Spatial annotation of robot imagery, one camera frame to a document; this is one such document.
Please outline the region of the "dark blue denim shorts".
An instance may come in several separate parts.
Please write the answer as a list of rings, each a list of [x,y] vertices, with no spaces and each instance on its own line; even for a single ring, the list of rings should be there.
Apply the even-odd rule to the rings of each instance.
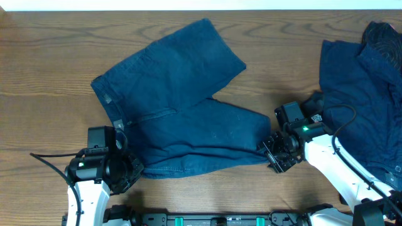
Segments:
[[[214,99],[246,64],[208,19],[129,56],[92,89],[152,179],[183,178],[267,161],[271,131],[260,113]]]

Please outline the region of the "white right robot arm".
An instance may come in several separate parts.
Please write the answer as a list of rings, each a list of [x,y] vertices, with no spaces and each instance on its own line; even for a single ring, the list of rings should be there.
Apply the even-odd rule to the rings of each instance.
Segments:
[[[269,168],[284,173],[292,166],[308,162],[318,169],[338,191],[351,213],[322,204],[301,215],[273,211],[272,225],[401,225],[401,192],[377,179],[338,142],[320,115],[305,117],[297,102],[275,109],[278,124],[258,147]]]

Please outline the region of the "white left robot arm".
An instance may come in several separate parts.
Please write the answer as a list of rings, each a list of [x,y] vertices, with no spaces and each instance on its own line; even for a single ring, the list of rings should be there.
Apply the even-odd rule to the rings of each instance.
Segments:
[[[70,180],[66,226],[135,225],[136,216],[127,205],[107,207],[111,196],[125,193],[141,177],[140,160],[129,150],[120,128],[88,128],[87,147],[65,168]]]

